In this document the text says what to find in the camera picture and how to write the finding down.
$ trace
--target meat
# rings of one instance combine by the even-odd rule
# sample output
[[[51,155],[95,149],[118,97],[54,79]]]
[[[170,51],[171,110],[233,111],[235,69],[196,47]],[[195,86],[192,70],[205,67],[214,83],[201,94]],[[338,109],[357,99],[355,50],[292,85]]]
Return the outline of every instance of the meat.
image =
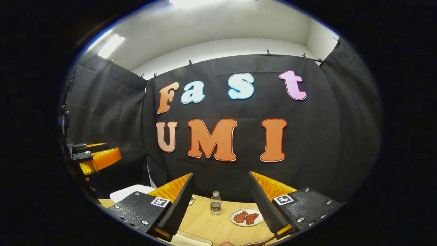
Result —
[[[258,218],[260,214],[249,214],[246,216],[246,225],[251,225],[254,223],[255,219]]]
[[[243,212],[241,212],[241,213],[239,213],[239,214],[236,214],[236,215],[234,216],[234,221],[237,222],[237,223],[239,223],[239,224],[241,224],[241,223],[244,222],[244,218],[246,217],[246,215],[247,215],[247,212],[246,212],[246,211],[243,211]]]

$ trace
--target light blue letter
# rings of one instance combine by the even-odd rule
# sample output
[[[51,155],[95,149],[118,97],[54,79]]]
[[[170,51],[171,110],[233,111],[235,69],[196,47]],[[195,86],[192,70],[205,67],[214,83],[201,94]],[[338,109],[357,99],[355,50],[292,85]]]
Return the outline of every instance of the light blue letter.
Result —
[[[228,79],[228,85],[232,88],[228,95],[232,100],[248,99],[253,95],[253,77],[250,74],[234,74]]]
[[[185,92],[180,97],[180,101],[184,104],[194,102],[198,103],[205,98],[205,95],[203,94],[203,82],[202,81],[193,81],[191,83],[188,83],[185,88]]]

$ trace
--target black fabric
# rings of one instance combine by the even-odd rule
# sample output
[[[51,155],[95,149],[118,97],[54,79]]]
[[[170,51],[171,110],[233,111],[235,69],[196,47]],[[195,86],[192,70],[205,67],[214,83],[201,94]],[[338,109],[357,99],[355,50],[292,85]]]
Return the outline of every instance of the black fabric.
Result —
[[[304,101],[293,100],[279,75],[293,70],[303,79]],[[254,94],[245,100],[228,96],[227,81],[231,75],[249,73],[254,78]],[[180,97],[184,86],[192,81],[204,83],[205,98],[200,103],[183,104]],[[169,103],[169,111],[158,115],[159,90],[174,82],[179,89]],[[237,121],[233,133],[236,160],[224,162],[214,157],[188,156],[191,130],[187,123],[201,119],[210,133],[220,119]],[[282,151],[285,160],[263,162],[265,148],[264,119],[285,119]],[[143,111],[144,141],[149,156],[152,181],[163,185],[189,172],[196,175],[196,193],[211,196],[214,190],[224,200],[253,202],[248,187],[248,171],[271,177],[296,189],[312,187],[327,196],[339,197],[339,192],[327,194],[329,184],[341,172],[337,167],[340,149],[340,122],[336,99],[329,82],[313,60],[302,57],[273,55],[244,55],[208,60],[181,67],[151,79],[147,87]],[[176,121],[176,148],[172,153],[162,151],[157,143],[156,122]],[[169,131],[165,128],[165,141]]]
[[[99,198],[130,185],[149,185],[142,134],[147,80],[95,54],[84,55],[66,99],[71,121],[67,143],[109,143],[121,160],[90,177]]]
[[[376,162],[383,122],[371,73],[346,41],[339,41],[321,70],[336,100],[341,128],[341,151],[326,195],[343,201],[357,190]]]

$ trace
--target white wall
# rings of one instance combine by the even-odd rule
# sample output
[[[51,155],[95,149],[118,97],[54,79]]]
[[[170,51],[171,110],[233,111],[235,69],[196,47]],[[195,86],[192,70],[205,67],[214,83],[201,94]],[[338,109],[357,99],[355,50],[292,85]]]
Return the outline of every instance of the white wall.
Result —
[[[195,64],[227,56],[267,55],[267,49],[272,55],[302,56],[305,53],[308,58],[316,59],[307,47],[291,42],[258,38],[221,39],[177,49],[141,65],[132,72],[140,76],[144,74],[145,79],[150,79],[153,78],[153,73],[159,75],[187,66],[189,60]]]
[[[315,59],[324,60],[337,44],[332,37],[338,40],[338,35],[314,19],[310,19],[309,25],[310,30],[305,46],[315,55]]]

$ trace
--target wooden table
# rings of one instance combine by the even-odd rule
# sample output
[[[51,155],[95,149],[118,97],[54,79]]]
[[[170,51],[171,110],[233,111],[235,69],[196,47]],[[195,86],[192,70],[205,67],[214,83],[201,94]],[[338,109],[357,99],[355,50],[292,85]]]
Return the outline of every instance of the wooden table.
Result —
[[[193,204],[188,206],[184,219],[179,230],[190,233],[212,241],[213,246],[230,241],[235,246],[243,246],[250,242],[266,241],[273,237],[263,221],[254,226],[238,226],[231,222],[229,216],[235,210],[241,208],[258,208],[256,203],[239,203],[222,201],[222,213],[219,216],[210,215],[209,199],[195,195]],[[105,207],[110,207],[115,203],[111,199],[99,199]],[[277,239],[269,241],[266,245],[277,242]]]

